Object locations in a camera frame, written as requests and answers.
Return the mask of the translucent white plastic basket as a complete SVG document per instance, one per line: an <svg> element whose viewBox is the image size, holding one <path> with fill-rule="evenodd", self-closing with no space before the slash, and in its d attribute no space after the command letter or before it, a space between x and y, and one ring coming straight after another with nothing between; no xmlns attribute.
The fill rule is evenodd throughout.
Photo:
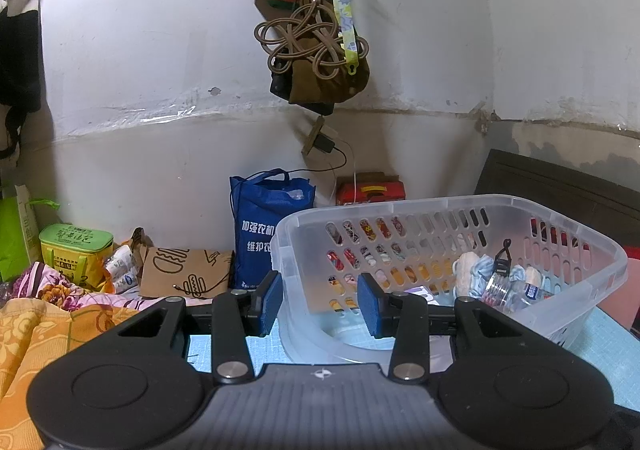
<svg viewBox="0 0 640 450"><path fill-rule="evenodd" d="M561 346L574 342L591 310L627 280L628 258L609 237L555 210L510 195L472 195L314 208L282 219L271 240L284 282L279 329L296 363L390 362L358 303L369 272L387 292L423 288L454 302L454 262L495 256L511 242L514 265L541 273L550 298L516 320Z"/></svg>

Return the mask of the purple small box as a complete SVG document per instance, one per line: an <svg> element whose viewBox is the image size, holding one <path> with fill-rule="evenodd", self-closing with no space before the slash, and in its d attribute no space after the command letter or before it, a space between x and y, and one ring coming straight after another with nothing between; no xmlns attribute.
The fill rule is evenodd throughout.
<svg viewBox="0 0 640 450"><path fill-rule="evenodd" d="M422 297L427 303L431 303L432 305L437 305L437 300L431 291L425 286L418 286L407 289L407 293L411 295L416 295Z"/></svg>

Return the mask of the orange floral blanket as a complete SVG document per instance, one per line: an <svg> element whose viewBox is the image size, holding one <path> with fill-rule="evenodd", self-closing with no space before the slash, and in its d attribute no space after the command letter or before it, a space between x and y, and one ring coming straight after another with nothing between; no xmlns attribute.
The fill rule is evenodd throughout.
<svg viewBox="0 0 640 450"><path fill-rule="evenodd" d="M39 299L1 308L1 447L41 449L26 406L27 389L49 363L133 317L132 309L92 305L65 311Z"/></svg>

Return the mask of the white tube bottles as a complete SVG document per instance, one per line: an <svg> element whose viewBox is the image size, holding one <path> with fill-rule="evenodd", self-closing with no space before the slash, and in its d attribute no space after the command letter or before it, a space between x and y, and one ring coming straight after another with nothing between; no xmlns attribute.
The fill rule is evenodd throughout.
<svg viewBox="0 0 640 450"><path fill-rule="evenodd" d="M104 262L105 292L122 294L137 284L139 267L128 244L119 246Z"/></svg>

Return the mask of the pink floral quilt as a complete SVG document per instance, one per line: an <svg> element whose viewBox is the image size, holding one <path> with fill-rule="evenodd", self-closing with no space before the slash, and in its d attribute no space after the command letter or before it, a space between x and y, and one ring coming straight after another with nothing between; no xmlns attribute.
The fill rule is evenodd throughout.
<svg viewBox="0 0 640 450"><path fill-rule="evenodd" d="M142 311L160 302L160 298L142 298L136 293L117 295L87 291L40 261L34 262L12 283L10 297L40 299L65 311L89 306Z"/></svg>

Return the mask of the red gift box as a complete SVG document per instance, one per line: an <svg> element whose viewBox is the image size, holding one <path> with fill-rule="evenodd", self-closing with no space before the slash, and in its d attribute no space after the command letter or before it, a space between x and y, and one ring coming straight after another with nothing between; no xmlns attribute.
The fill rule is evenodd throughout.
<svg viewBox="0 0 640 450"><path fill-rule="evenodd" d="M337 206L403 201L405 198L404 182L397 175L386 175L381 171L355 173L350 177L339 177L336 181Z"/></svg>

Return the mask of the black strap clip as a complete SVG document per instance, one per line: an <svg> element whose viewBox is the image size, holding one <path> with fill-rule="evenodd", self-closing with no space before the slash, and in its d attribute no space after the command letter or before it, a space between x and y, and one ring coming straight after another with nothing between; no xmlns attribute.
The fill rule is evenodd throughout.
<svg viewBox="0 0 640 450"><path fill-rule="evenodd" d="M512 241L505 239L502 243L502 248L495 255L494 258L494 274L498 274L499 277L509 277L511 273L512 257L510 253Z"/></svg>

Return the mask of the dark wooden headboard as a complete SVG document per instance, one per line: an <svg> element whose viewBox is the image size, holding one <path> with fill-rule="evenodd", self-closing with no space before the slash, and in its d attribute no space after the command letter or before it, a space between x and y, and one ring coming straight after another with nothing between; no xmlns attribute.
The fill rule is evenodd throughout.
<svg viewBox="0 0 640 450"><path fill-rule="evenodd" d="M581 171L492 149L477 194L509 194L547 206L616 241L639 246L639 193Z"/></svg>

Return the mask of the black wall charger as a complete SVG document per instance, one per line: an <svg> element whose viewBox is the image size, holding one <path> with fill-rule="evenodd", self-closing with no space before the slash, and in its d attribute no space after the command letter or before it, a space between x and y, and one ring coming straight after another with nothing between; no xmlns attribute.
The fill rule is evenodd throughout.
<svg viewBox="0 0 640 450"><path fill-rule="evenodd" d="M319 133L312 146L323 153L330 154L334 150L335 142L323 133Z"/></svg>

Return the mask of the black white hanging garment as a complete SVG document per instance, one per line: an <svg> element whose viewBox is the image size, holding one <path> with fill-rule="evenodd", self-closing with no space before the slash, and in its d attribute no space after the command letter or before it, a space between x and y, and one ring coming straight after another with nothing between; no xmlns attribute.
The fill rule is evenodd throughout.
<svg viewBox="0 0 640 450"><path fill-rule="evenodd" d="M40 110L40 0L1 0L1 158L20 155L26 118Z"/></svg>

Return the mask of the small clear water bottle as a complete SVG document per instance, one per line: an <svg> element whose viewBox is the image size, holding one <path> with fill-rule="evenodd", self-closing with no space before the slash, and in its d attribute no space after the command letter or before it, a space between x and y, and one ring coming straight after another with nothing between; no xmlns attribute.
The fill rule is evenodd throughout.
<svg viewBox="0 0 640 450"><path fill-rule="evenodd" d="M551 296L541 287L520 280L512 281L495 273L480 300L504 314L514 314Z"/></svg>

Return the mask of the brown paper burger bag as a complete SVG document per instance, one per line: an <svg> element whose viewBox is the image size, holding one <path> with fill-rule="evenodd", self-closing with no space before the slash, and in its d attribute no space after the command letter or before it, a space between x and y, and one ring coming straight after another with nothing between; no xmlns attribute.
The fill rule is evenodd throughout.
<svg viewBox="0 0 640 450"><path fill-rule="evenodd" d="M143 244L139 292L145 298L209 299L228 289L233 251Z"/></svg>

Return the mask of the green paper shopping bag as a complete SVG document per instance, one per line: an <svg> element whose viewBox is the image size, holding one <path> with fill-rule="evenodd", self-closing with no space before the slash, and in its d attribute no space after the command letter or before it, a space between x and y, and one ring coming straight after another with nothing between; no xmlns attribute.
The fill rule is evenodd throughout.
<svg viewBox="0 0 640 450"><path fill-rule="evenodd" d="M2 282L14 281L42 259L35 206L60 208L59 203L50 199L33 199L25 184L14 185L10 195L1 198Z"/></svg>

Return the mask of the blue white scrunchie bundle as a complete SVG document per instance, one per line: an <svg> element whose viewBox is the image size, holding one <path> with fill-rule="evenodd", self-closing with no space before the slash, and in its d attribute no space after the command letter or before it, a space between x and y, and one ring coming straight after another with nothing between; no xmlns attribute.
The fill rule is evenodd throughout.
<svg viewBox="0 0 640 450"><path fill-rule="evenodd" d="M487 255L480 257L474 251L463 253L453 264L452 271L456 277L454 292L457 296L468 296L476 299L482 297L485 288L495 273L494 259ZM511 282L522 281L542 287L542 275L532 266L526 268L515 265L509 273Z"/></svg>

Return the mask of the blue non-woven tote bag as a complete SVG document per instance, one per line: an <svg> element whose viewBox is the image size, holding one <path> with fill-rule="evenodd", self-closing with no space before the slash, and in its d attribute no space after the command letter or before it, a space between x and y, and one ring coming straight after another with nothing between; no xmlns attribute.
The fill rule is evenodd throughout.
<svg viewBox="0 0 640 450"><path fill-rule="evenodd" d="M285 217L314 206L316 187L276 168L248 178L231 177L234 228L233 287L256 288L271 270L271 239Z"/></svg>

